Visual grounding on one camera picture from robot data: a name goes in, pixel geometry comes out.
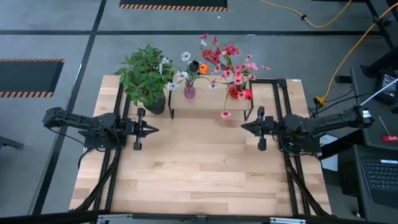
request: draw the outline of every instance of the black and orange striped tape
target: black and orange striped tape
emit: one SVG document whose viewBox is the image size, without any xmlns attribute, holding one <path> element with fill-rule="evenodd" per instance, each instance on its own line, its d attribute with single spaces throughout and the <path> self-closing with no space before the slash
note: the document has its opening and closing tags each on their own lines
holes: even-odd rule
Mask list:
<svg viewBox="0 0 398 224">
<path fill-rule="evenodd" d="M 20 91 L 20 92 L 1 92 L 0 98 L 50 98 L 54 92 L 34 92 L 34 91 Z"/>
<path fill-rule="evenodd" d="M 226 0 L 120 0 L 119 8 L 216 12 L 228 10 Z"/>
<path fill-rule="evenodd" d="M 61 58 L 0 58 L 0 62 L 65 62 Z"/>
</svg>

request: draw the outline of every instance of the red vase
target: red vase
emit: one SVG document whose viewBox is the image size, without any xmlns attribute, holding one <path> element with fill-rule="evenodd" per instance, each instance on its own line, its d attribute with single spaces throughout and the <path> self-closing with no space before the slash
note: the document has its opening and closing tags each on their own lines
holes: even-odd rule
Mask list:
<svg viewBox="0 0 398 224">
<path fill-rule="evenodd" d="M 232 98 L 238 99 L 238 93 L 240 91 L 241 91 L 241 87 L 240 86 L 236 86 L 236 85 L 229 86 L 229 95 Z"/>
</svg>

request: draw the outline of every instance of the potted plant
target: potted plant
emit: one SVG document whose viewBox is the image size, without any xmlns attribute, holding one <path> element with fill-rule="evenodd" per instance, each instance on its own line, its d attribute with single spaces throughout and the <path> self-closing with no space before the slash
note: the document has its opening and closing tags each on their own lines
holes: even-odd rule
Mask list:
<svg viewBox="0 0 398 224">
<path fill-rule="evenodd" d="M 115 75 L 120 75 L 127 97 L 137 106 L 142 102 L 147 110 L 161 114 L 165 108 L 166 98 L 163 89 L 172 80 L 175 70 L 172 61 L 162 55 L 162 51 L 148 45 L 144 50 L 138 49 L 131 56 L 125 56 Z"/>
</svg>

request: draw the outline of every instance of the flower vase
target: flower vase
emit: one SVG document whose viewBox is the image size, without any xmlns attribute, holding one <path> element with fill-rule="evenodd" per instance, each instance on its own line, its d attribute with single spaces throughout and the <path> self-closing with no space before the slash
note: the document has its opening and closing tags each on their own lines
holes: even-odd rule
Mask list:
<svg viewBox="0 0 398 224">
<path fill-rule="evenodd" d="M 195 97 L 197 93 L 197 90 L 195 87 L 193 87 L 193 82 L 185 82 L 185 88 L 184 88 L 184 96 L 188 99 L 192 99 Z"/>
<path fill-rule="evenodd" d="M 229 95 L 234 99 L 238 99 L 238 93 L 240 91 L 241 91 L 241 86 L 238 86 L 238 85 L 230 85 L 229 86 Z"/>
</svg>

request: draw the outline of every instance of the wooden table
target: wooden table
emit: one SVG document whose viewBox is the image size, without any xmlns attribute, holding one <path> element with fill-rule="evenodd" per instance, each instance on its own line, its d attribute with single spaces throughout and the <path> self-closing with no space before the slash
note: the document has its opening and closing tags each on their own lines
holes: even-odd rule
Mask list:
<svg viewBox="0 0 398 224">
<path fill-rule="evenodd" d="M 119 77 L 104 76 L 95 116 L 113 111 L 118 85 Z M 308 116 L 301 82 L 287 80 L 287 85 L 293 113 Z M 276 118 L 272 85 L 254 83 L 252 89 L 254 109 L 264 106 L 266 114 Z M 129 117 L 135 118 L 136 111 L 131 104 Z M 171 120 L 167 111 L 158 116 L 147 111 L 144 119 L 160 131 L 142 140 L 141 151 L 132 150 L 133 136 L 127 140 L 111 211 L 291 216 L 283 155 L 269 136 L 267 151 L 259 151 L 257 138 L 240 127 L 241 115 L 233 113 L 231 119 L 223 120 L 219 112 L 181 111 Z M 70 208 L 79 206 L 93 190 L 102 159 L 103 153 L 91 151 L 82 160 Z M 302 156 L 302 166 L 309 191 L 331 212 L 320 162 Z M 302 212 L 299 192 L 296 186 Z M 107 186 L 100 208 L 104 208 L 106 193 Z"/>
<path fill-rule="evenodd" d="M 201 77 L 203 78 L 198 78 L 193 84 L 193 87 L 196 89 L 196 95 L 192 99 L 186 98 L 183 94 L 185 82 L 181 82 L 179 88 L 172 91 L 170 106 L 172 109 L 175 109 L 177 116 L 181 110 L 196 111 L 197 113 L 201 111 L 217 111 L 219 114 L 224 111 L 225 97 L 228 94 L 225 90 L 226 85 L 217 83 L 217 89 L 209 90 L 208 86 L 211 83 L 207 80 L 221 78 L 221 76 L 201 75 Z M 174 76 L 173 82 L 178 83 L 177 77 Z M 239 100 L 229 97 L 226 103 L 226 110 L 232 113 L 238 111 L 239 114 L 242 114 L 242 111 L 250 111 L 250 109 L 251 101 L 249 100 Z"/>
</svg>

